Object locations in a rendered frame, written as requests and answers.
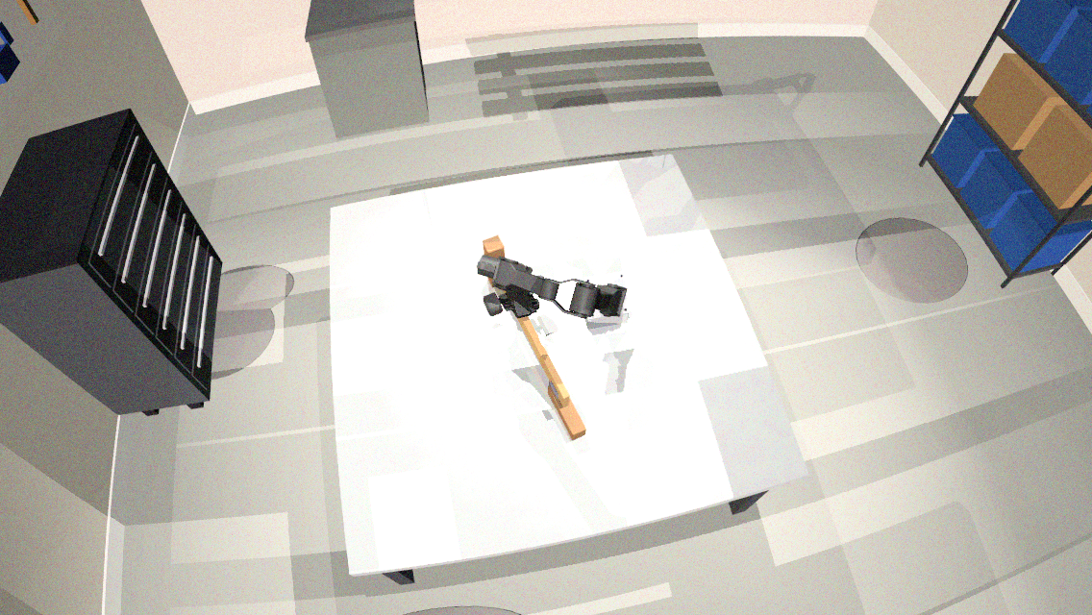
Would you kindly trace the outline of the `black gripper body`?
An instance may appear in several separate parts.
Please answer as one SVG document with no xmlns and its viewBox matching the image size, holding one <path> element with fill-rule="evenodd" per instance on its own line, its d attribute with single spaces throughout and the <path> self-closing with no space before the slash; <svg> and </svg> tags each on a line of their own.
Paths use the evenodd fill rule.
<svg viewBox="0 0 1092 615">
<path fill-rule="evenodd" d="M 498 298 L 497 295 L 496 295 L 496 293 L 492 292 L 492 293 L 490 293 L 490 294 L 488 294 L 486 296 L 483 296 L 483 303 L 484 303 L 484 306 L 486 307 L 486 310 L 489 314 L 489 316 L 497 316 L 497 314 L 503 312 L 503 305 L 505 305 L 505 308 L 512 307 L 512 305 L 509 301 L 510 295 L 512 295 L 513 293 L 521 294 L 523 292 L 524 292 L 524 289 L 522 289 L 522 288 L 520 288 L 520 289 L 514 289 L 514 288 L 507 289 L 507 292 L 503 295 L 500 295 L 500 298 Z M 503 304 L 503 305 L 501 305 L 501 304 Z"/>
</svg>

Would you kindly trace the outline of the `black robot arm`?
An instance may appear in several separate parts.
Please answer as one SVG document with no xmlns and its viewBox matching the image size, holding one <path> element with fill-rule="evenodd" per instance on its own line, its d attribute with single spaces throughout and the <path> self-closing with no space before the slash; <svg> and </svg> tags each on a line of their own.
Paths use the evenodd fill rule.
<svg viewBox="0 0 1092 615">
<path fill-rule="evenodd" d="M 578 279 L 558 282 L 547 277 L 538 277 L 532 272 L 532 268 L 501 256 L 494 258 L 482 255 L 480 260 L 477 260 L 477 275 L 491 277 L 491 284 L 495 284 L 492 286 L 505 289 L 505 292 L 512 288 L 524 289 L 521 294 L 513 293 L 509 298 L 517 318 L 532 316 L 539 309 L 538 299 L 531 297 L 530 292 L 539 295 L 541 299 L 553 301 L 563 314 L 583 319 L 592 317 L 595 309 L 600 309 L 600 312 L 606 317 L 620 316 L 621 309 L 624 309 L 624 299 L 628 289 L 624 286 L 608 283 L 608 285 L 600 284 L 596 287 L 596 284 Z M 565 310 L 563 306 L 556 299 L 558 287 L 560 284 L 571 281 L 577 282 L 575 293 L 573 293 L 569 310 Z"/>
</svg>

